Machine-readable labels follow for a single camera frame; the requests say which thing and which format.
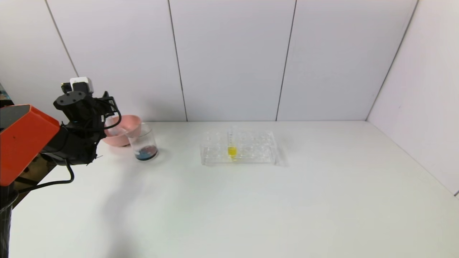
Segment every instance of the glass beaker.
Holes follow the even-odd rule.
[[[141,123],[136,130],[126,135],[138,160],[149,160],[158,155],[153,131],[147,124]]]

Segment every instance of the white table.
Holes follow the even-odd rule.
[[[282,165],[202,166],[200,134],[233,124],[272,130]],[[459,257],[459,201],[369,123],[152,125],[156,159],[100,143],[30,193],[10,257]]]

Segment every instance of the white wall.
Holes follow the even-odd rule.
[[[61,83],[76,77],[43,0],[0,1],[0,82],[15,104],[32,104],[67,121],[53,106]]]
[[[48,0],[80,76],[122,114],[185,121],[168,0]]]
[[[459,190],[459,1],[419,1],[368,121]]]
[[[298,0],[278,120],[365,120],[416,0]]]
[[[276,119],[295,0],[170,0],[189,121]]]

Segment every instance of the clear plastic well plate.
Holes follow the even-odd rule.
[[[201,163],[275,164],[277,146],[270,131],[243,131],[230,128],[226,133],[205,134],[201,143]]]

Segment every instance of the black cable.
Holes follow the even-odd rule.
[[[25,192],[28,192],[28,191],[36,190],[36,189],[39,189],[39,188],[42,188],[42,187],[46,187],[46,186],[50,186],[50,185],[60,185],[60,184],[70,184],[70,183],[72,183],[73,180],[75,179],[75,174],[73,173],[73,170],[70,167],[70,163],[68,162],[67,159],[65,159],[65,166],[67,167],[68,172],[70,173],[70,179],[69,180],[48,182],[48,183],[44,183],[44,184],[41,184],[41,185],[36,185],[36,186],[31,186],[31,187],[28,187],[28,188],[24,188],[24,189],[21,189],[21,190],[19,190],[17,192],[21,194],[21,193],[25,193]]]
[[[97,132],[97,131],[103,131],[103,130],[107,130],[107,129],[113,128],[113,127],[119,125],[119,123],[121,123],[121,113],[120,113],[120,111],[118,110],[118,108],[114,104],[112,104],[112,103],[110,103],[108,101],[105,101],[105,100],[100,100],[100,99],[95,99],[95,100],[99,101],[99,102],[102,102],[102,103],[105,103],[105,104],[108,104],[111,107],[113,107],[113,109],[115,109],[115,112],[118,113],[118,121],[115,124],[112,124],[112,125],[107,126],[107,127],[102,127],[102,128],[89,128],[89,129],[86,129],[86,128],[72,128],[72,129],[79,130],[79,131],[86,131],[86,132]]]

